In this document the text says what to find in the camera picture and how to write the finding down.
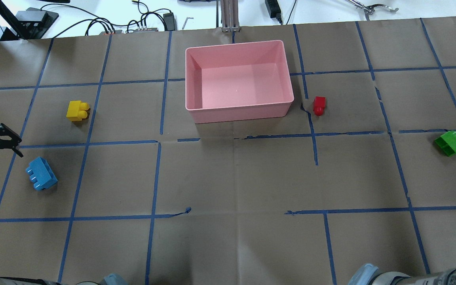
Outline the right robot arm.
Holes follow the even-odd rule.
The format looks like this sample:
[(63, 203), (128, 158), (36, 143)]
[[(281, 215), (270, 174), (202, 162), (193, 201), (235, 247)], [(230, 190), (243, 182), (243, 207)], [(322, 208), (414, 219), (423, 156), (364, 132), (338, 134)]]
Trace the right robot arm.
[(379, 267), (367, 263), (357, 270), (348, 285), (456, 285), (456, 268), (434, 274), (410, 276), (398, 271), (382, 271)]

